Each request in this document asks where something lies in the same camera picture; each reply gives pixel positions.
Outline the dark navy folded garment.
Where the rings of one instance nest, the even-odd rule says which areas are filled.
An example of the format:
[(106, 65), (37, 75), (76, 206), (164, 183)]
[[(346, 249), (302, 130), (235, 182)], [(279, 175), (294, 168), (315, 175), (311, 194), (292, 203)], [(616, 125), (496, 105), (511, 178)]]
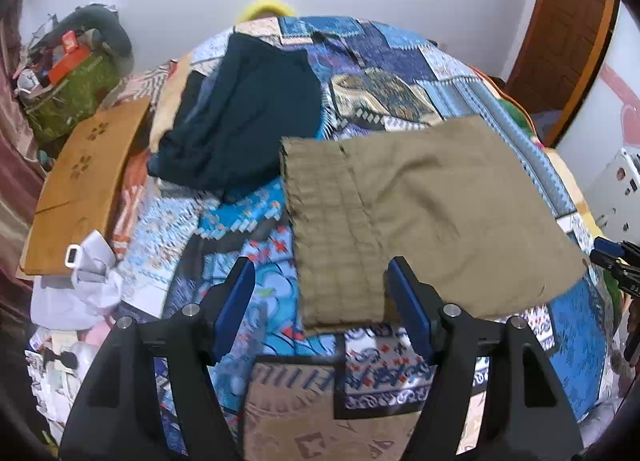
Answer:
[(320, 125), (307, 51), (233, 34), (212, 88), (160, 138), (149, 173), (233, 203), (278, 177), (283, 138), (314, 138)]

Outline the blue patchwork bedspread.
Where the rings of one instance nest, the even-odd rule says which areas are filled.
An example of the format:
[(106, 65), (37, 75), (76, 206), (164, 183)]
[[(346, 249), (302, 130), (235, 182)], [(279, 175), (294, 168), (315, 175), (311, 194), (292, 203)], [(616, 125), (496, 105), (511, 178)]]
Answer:
[(523, 114), (422, 37), (352, 18), (268, 19), (239, 30), (306, 52), (322, 89), (320, 140), (288, 144), (281, 176), (224, 202), (152, 177), (144, 156), (132, 158), (113, 238), (122, 310), (168, 317), (247, 257), (254, 293), (231, 351), (209, 371), (246, 455), (388, 460), (406, 443), (435, 370), (382, 315), (368, 282), (342, 293), (347, 267), (366, 259), (360, 239), (375, 235), (354, 139), (478, 115), (582, 249), (588, 227), (570, 176)]

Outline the white paper clutter pile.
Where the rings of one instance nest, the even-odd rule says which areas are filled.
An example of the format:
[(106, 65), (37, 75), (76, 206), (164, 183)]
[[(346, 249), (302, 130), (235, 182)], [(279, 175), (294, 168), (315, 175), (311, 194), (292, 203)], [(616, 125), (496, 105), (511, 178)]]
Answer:
[(110, 244), (94, 230), (67, 247), (65, 275), (34, 278), (30, 319), (35, 331), (25, 358), (36, 409), (55, 443), (122, 300), (116, 264)]

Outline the brown wooden door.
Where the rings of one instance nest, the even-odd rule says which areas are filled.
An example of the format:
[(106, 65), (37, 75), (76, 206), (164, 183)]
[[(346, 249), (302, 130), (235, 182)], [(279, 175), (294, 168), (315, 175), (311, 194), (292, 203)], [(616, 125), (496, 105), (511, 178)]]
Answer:
[(545, 146), (558, 144), (584, 103), (608, 49), (619, 4), (536, 0), (506, 92), (534, 120), (543, 113), (555, 115), (538, 132)]

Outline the wooden lap desk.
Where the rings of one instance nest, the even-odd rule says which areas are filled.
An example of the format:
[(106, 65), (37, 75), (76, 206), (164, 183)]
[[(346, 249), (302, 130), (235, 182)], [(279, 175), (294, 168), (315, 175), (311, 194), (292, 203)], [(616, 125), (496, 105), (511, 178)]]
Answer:
[(129, 151), (151, 103), (149, 96), (98, 112), (79, 123), (44, 182), (21, 270), (62, 276), (67, 247), (112, 227)]

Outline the yellow foam bed rail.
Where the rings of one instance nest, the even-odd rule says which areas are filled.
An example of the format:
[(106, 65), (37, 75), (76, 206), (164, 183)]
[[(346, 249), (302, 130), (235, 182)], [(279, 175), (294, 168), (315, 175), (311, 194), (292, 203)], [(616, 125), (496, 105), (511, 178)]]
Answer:
[(255, 0), (242, 11), (238, 22), (284, 17), (297, 17), (297, 13), (292, 7), (280, 2), (280, 0)]

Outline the striped pink curtain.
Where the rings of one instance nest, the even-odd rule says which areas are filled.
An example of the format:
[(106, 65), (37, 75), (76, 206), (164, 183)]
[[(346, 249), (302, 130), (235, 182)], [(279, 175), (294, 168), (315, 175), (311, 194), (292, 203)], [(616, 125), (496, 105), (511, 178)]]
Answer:
[(21, 13), (22, 0), (1, 5), (1, 280), (28, 290), (30, 281), (18, 270), (44, 172), (34, 133), (13, 92), (22, 49)]

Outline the white device box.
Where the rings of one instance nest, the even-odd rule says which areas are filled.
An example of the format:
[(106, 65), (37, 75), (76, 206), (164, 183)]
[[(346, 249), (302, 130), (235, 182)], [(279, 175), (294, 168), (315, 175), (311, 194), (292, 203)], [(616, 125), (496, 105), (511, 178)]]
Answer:
[(620, 148), (585, 198), (602, 233), (613, 241), (640, 240), (639, 155)]

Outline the orange red box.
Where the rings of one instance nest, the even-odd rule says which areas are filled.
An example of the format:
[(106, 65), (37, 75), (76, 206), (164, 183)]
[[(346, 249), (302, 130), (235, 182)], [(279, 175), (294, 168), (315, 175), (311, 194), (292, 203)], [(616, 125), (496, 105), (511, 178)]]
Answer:
[(52, 68), (48, 73), (50, 83), (56, 85), (78, 65), (91, 56), (91, 49), (79, 41), (74, 31), (67, 31), (61, 43), (53, 49)]

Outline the white heart wardrobe door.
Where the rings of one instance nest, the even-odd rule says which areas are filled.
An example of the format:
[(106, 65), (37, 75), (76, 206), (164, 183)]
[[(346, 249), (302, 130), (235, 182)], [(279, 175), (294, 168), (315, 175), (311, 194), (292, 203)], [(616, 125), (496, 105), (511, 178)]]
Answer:
[(582, 191), (618, 150), (639, 152), (639, 51), (639, 20), (621, 2), (597, 77), (556, 146)]

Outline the green patterned storage bag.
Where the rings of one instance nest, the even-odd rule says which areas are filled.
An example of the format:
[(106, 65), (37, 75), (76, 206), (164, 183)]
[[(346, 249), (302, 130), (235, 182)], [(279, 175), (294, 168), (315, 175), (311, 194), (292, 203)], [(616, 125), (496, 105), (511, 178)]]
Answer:
[(93, 116), (119, 80), (113, 59), (98, 52), (37, 101), (25, 106), (27, 121), (40, 146), (68, 134), (79, 122)]

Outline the grey plush toy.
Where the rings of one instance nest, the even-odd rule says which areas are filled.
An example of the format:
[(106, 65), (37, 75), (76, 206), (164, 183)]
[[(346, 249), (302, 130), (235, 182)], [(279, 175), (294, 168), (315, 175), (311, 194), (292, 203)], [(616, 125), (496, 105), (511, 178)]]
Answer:
[(100, 4), (78, 7), (57, 26), (58, 38), (69, 31), (92, 32), (90, 45), (107, 52), (121, 76), (134, 68), (131, 40), (119, 21), (117, 12)]

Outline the khaki olive shorts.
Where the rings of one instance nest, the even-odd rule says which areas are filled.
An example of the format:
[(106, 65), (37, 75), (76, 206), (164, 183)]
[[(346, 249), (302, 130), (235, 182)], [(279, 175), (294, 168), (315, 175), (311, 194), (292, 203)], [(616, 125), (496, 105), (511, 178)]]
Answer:
[(288, 138), (281, 164), (308, 332), (396, 320), (383, 280), (396, 256), (481, 318), (547, 303), (585, 273), (584, 253), (478, 116), (340, 141)]

